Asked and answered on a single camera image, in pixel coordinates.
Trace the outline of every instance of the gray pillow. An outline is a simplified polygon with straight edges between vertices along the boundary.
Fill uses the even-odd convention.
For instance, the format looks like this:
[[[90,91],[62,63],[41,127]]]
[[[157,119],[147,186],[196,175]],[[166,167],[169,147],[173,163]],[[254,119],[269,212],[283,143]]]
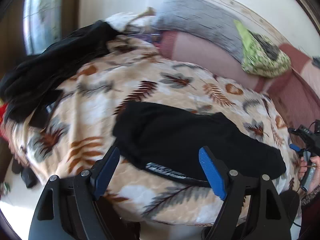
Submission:
[[[152,26],[157,30],[183,31],[218,45],[240,63],[242,41],[233,20],[237,17],[203,0],[167,0]]]

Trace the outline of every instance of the white wall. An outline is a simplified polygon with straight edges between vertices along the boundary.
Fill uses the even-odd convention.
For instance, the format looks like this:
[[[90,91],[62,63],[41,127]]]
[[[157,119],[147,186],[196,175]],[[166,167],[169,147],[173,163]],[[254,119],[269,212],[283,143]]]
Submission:
[[[296,0],[236,0],[273,25],[310,56],[320,55],[320,36]]]
[[[81,0],[80,26],[120,11],[142,11],[162,0]],[[309,56],[320,55],[320,36],[295,0],[235,0],[273,25],[296,48]]]

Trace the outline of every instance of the human hand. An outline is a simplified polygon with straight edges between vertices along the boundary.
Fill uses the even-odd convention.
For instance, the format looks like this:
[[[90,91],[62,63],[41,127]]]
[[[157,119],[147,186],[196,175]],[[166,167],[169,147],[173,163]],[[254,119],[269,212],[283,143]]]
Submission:
[[[310,183],[310,187],[307,192],[308,194],[311,193],[320,184],[320,157],[319,156],[311,157],[310,160],[312,163],[315,163],[317,167],[316,167],[316,172],[313,176],[313,179]],[[301,157],[300,170],[298,174],[298,177],[300,180],[303,178],[304,174],[308,169],[306,166],[307,166],[307,162],[305,162],[304,158]]]

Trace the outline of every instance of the patterned blanket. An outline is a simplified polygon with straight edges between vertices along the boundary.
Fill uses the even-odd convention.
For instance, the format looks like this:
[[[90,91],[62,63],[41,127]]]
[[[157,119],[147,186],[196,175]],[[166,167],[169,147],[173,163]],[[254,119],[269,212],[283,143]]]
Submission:
[[[164,59],[152,44],[138,39],[118,36],[108,46],[110,54],[84,65],[60,85],[65,93],[45,131],[29,127],[31,117],[24,124],[2,126],[11,151],[42,183],[52,174],[74,176],[101,159],[115,139],[117,114],[126,102],[136,100],[196,114],[223,112],[244,134],[281,150],[287,170],[273,181],[276,190],[298,188],[299,161],[268,95],[198,65]],[[138,170],[123,158],[104,197],[127,220],[169,224],[212,224],[222,205],[210,188],[172,182]],[[245,219],[249,201],[244,198],[239,221]]]

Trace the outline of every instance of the blue gripper pad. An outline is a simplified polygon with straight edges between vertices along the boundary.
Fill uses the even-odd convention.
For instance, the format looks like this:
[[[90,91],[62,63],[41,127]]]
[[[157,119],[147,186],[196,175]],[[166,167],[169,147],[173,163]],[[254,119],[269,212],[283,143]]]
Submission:
[[[95,197],[96,200],[98,200],[99,197],[106,192],[109,182],[113,176],[113,173],[115,172],[115,169],[119,163],[119,159],[120,159],[119,149],[115,148],[110,154],[110,157],[108,158],[106,164],[103,166],[99,175],[96,178],[95,189],[93,192],[93,196]]]
[[[199,162],[201,167],[207,176],[209,184],[216,196],[218,196],[221,200],[225,200],[227,197],[227,193],[224,189],[224,180],[220,176],[218,170],[212,163],[210,157],[204,148],[199,150]]]
[[[301,149],[300,149],[298,146],[296,146],[295,144],[293,144],[293,143],[290,143],[290,144],[289,144],[289,147],[290,147],[292,150],[295,150],[296,152],[301,151]]]

